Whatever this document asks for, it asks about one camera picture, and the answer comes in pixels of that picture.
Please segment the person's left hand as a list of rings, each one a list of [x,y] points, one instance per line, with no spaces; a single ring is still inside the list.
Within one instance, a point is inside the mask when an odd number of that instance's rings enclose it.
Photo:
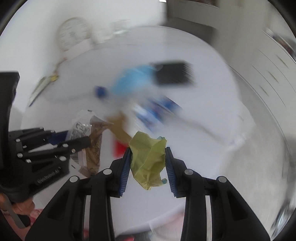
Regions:
[[[7,211],[4,203],[5,203],[5,196],[3,193],[1,193],[0,195],[0,203],[1,203],[1,210],[2,211]],[[15,203],[12,205],[12,210],[14,211],[14,213],[16,214],[20,214],[20,215],[30,215],[30,213],[35,209],[35,204],[33,202],[33,198],[30,197],[29,199],[27,199],[24,202],[21,203]]]

